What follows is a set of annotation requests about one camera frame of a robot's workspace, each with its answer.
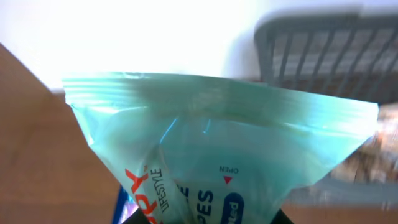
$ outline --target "teal plastic wrapper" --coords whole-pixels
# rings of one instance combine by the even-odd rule
[[[270,223],[374,134],[377,104],[225,78],[77,73],[67,103],[151,223]]]

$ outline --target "gray plastic basket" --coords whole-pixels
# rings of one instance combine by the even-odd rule
[[[379,104],[398,101],[398,16],[284,16],[255,33],[261,80],[269,85]],[[304,205],[398,206],[398,185],[325,177],[294,190]]]

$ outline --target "plastic package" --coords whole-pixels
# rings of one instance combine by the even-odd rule
[[[151,223],[270,223],[374,134],[377,104],[224,78],[79,73],[66,100]]]

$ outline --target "blue oval label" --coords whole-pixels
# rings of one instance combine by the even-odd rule
[[[238,193],[230,193],[224,199],[221,224],[241,224],[244,201]]]

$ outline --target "red triangle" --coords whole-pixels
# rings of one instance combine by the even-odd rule
[[[224,180],[226,184],[229,184],[229,182],[232,180],[232,177],[224,176]]]

